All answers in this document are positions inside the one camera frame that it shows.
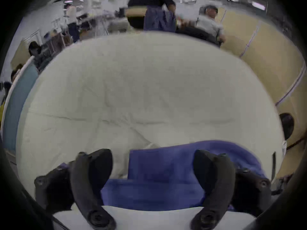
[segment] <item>white table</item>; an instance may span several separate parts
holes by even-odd
[[[120,34],[65,48],[39,76],[17,134],[19,178],[109,148],[111,177],[126,174],[130,149],[201,140],[248,149],[268,178],[283,132],[269,95],[242,60],[214,45],[171,33]]]

